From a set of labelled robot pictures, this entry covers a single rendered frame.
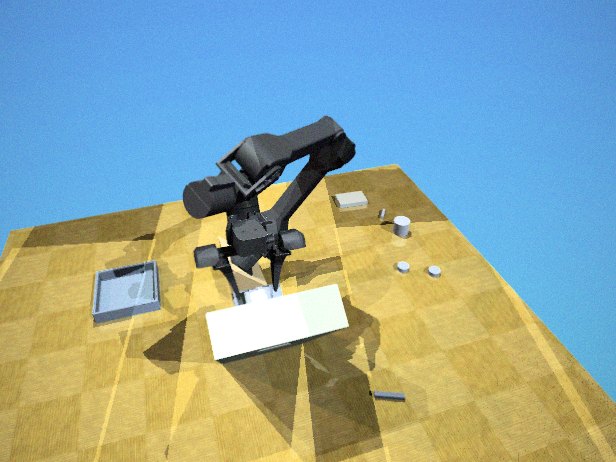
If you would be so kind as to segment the grey rectangular bar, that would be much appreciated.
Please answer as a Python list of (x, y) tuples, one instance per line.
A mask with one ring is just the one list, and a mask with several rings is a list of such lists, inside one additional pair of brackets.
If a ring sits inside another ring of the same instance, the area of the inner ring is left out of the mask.
[(374, 398), (375, 399), (386, 398), (386, 399), (404, 400), (405, 395), (402, 392), (401, 393), (391, 393), (391, 392), (374, 391)]

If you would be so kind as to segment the white flat rectangular block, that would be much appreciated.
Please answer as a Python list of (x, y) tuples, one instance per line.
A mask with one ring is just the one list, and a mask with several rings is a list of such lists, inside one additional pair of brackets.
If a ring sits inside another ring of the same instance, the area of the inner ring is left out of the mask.
[(367, 205), (368, 200), (362, 191), (335, 194), (335, 199), (340, 208)]

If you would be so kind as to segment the light blue square tray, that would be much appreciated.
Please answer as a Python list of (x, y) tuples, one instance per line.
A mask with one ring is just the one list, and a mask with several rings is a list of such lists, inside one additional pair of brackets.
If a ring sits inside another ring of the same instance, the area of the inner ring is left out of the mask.
[(96, 271), (95, 280), (96, 324), (161, 310), (156, 260)]

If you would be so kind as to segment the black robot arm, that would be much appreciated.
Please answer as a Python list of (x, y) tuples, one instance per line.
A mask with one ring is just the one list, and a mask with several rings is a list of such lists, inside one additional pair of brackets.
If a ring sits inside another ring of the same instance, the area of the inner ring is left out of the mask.
[[(260, 212), (262, 222), (256, 212), (249, 212), (248, 219), (243, 220), (228, 216), (226, 243), (237, 252), (230, 262), (252, 276), (252, 267), (262, 256), (270, 260), (267, 244), (278, 240), (278, 231), (288, 230), (290, 217), (328, 172), (353, 159), (355, 147), (344, 129), (328, 116), (281, 135), (267, 132), (247, 137), (216, 162), (218, 175), (185, 186), (185, 209), (192, 217), (202, 219), (259, 205), (257, 195), (280, 178), (286, 165), (310, 154), (273, 207)], [(240, 170), (231, 163), (233, 160)]]

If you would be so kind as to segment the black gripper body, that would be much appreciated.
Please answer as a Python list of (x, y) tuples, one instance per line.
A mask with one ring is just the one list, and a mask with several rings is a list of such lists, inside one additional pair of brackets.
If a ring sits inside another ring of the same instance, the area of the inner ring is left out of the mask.
[[(259, 222), (262, 222), (259, 205), (229, 210), (226, 212), (226, 217), (227, 220), (229, 215), (236, 215), (237, 220), (248, 219), (249, 212), (256, 212)], [(304, 247), (306, 247), (304, 234), (295, 228), (278, 231), (278, 240), (267, 244), (267, 249), (272, 249), (276, 254)], [(236, 255), (233, 245), (220, 248), (216, 248), (215, 244), (196, 247), (194, 250), (196, 269), (227, 265), (228, 257)]]

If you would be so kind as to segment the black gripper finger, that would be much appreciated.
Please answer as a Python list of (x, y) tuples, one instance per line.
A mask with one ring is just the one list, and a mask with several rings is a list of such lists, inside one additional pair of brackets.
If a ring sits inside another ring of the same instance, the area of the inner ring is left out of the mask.
[(234, 275), (233, 275), (233, 272), (232, 272), (232, 269), (231, 269), (231, 265), (230, 265), (228, 259), (227, 259), (227, 263), (228, 263), (227, 265), (222, 265), (222, 266), (217, 266), (217, 267), (213, 267), (212, 266), (212, 269), (213, 270), (220, 270), (221, 271), (221, 273), (225, 276), (225, 278), (229, 282), (229, 284), (230, 284), (232, 290), (234, 291), (237, 299), (240, 300), (239, 290), (238, 290), (238, 287), (237, 287), (237, 284), (236, 284), (236, 281), (235, 281), (235, 278), (234, 278)]
[(281, 272), (283, 262), (286, 256), (291, 255), (291, 251), (277, 253), (277, 254), (274, 251), (272, 251), (272, 249), (269, 251), (270, 251), (272, 284), (273, 284), (274, 291), (277, 292), (280, 272)]

